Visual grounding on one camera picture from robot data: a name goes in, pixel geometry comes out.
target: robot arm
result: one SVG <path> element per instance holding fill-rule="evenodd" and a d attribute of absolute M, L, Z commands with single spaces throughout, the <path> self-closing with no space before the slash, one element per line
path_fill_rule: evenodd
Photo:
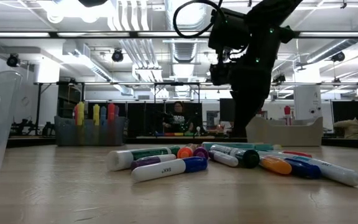
<path fill-rule="evenodd" d="M 289 27 L 280 27 L 302 0 L 263 0 L 248 14 L 220 8 L 208 0 L 187 2 L 175 11 L 192 3 L 205 3 L 214 7 L 212 11 L 211 35 L 208 47 L 218 54 L 218 64 L 211 65 L 211 80 L 214 85 L 230 84 L 231 95 L 236 103 L 234 136 L 242 136 L 245 127 L 262 108 L 270 92 L 271 73 L 281 43 L 288 43 L 295 37 Z M 245 50 L 246 53 L 231 62 L 223 63 L 224 50 Z"/>

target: woman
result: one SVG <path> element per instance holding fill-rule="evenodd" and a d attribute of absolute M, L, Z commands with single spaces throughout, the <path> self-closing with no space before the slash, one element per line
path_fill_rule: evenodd
<path fill-rule="evenodd" d="M 165 128 L 165 132 L 168 133 L 182 133 L 184 131 L 191 132 L 193 130 L 193 123 L 189 117 L 184 113 L 184 105 L 180 101 L 176 101 L 173 104 L 174 112 L 172 113 L 171 119 L 165 119 L 162 125 Z M 183 126 L 188 124 L 188 129 L 183 130 Z"/>

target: table surface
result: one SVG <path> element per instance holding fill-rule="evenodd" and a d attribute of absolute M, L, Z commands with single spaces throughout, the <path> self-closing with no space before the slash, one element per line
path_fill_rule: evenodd
<path fill-rule="evenodd" d="M 123 147 L 7 149 L 0 174 L 0 224 L 358 223 L 358 187 L 209 162 L 208 170 L 133 184 L 106 172 Z M 358 149 L 286 148 L 358 171 Z"/>

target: gray bin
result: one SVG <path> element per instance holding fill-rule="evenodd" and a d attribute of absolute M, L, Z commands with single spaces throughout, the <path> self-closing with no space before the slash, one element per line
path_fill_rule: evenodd
<path fill-rule="evenodd" d="M 95 126 L 86 119 L 84 126 L 75 126 L 74 119 L 55 117 L 58 146 L 122 146 L 125 144 L 129 120 L 115 117 L 112 123 Z"/>

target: black cable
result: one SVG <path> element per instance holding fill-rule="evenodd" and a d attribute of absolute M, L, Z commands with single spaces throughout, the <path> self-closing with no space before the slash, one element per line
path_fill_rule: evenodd
<path fill-rule="evenodd" d="M 180 32 L 179 28 L 178 28 L 178 24 L 177 24 L 177 17 L 178 17 L 178 14 L 179 12 L 186 6 L 190 5 L 190 4 L 193 4 L 193 3 L 203 3 L 203 4 L 207 4 L 209 6 L 212 6 L 216 12 L 219 13 L 219 15 L 222 17 L 222 20 L 225 21 L 225 15 L 221 9 L 221 5 L 222 5 L 222 2 L 223 0 L 219 0 L 218 4 L 215 4 L 214 2 L 212 1 L 209 1 L 209 0 L 192 0 L 192 1 L 189 1 L 189 2 L 186 2 L 184 3 L 183 5 L 179 6 L 175 13 L 173 14 L 173 28 L 174 30 L 176 31 L 176 33 L 181 37 L 181 38 L 185 38 L 185 39 L 192 39 L 192 38 L 196 38 L 198 36 L 200 36 L 201 34 L 205 33 L 209 28 L 211 28 L 214 23 L 211 22 L 209 23 L 209 25 L 207 27 L 205 27 L 203 30 L 199 31 L 198 33 L 196 34 L 193 34 L 193 35 L 184 35 Z"/>

